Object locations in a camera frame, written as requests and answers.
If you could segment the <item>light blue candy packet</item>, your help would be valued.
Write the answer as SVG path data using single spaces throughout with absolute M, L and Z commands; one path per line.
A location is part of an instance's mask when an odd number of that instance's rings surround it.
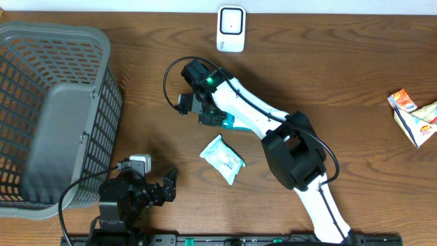
M 199 156 L 219 171 L 229 185 L 234 183 L 236 175 L 245 166 L 243 158 L 223 141 L 221 135 L 215 137 Z

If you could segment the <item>orange small box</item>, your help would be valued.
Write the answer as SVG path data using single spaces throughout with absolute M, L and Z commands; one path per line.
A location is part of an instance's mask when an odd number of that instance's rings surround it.
M 394 109 L 400 109 L 407 113 L 417 110 L 417 105 L 409 97 L 405 89 L 391 94 L 387 100 Z

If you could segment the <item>yellow snack chips bag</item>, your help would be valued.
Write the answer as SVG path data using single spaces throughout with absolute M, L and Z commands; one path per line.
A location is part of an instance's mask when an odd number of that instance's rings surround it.
M 419 148 L 436 133 L 436 102 L 410 113 L 396 108 L 394 119 L 407 138 Z

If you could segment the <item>teal mouthwash bottle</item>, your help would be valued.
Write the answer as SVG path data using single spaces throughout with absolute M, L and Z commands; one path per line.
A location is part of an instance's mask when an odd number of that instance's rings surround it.
M 222 127 L 227 130 L 251 131 L 251 129 L 232 114 L 228 113 L 225 120 L 222 122 Z

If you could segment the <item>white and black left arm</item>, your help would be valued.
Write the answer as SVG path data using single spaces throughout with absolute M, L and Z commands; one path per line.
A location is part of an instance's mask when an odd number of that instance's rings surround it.
M 174 201 L 177 176 L 175 167 L 161 177 L 161 184 L 152 184 L 146 182 L 145 174 L 127 168 L 104 182 L 99 188 L 100 227 L 93 230 L 87 244 L 148 245 L 147 236 L 135 224 L 146 208 Z

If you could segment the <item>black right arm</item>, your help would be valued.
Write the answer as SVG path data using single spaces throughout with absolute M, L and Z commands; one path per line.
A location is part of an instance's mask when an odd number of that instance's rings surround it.
M 271 107 L 242 86 L 239 80 L 212 62 L 189 57 L 181 71 L 193 94 L 183 94 L 177 108 L 199 114 L 199 122 L 230 128 L 235 122 L 261 140 L 270 171 L 287 189 L 297 193 L 323 243 L 352 242 L 350 226 L 342 218 L 330 193 L 335 178 L 326 174 L 325 160 L 339 162 L 316 135 L 308 117 Z

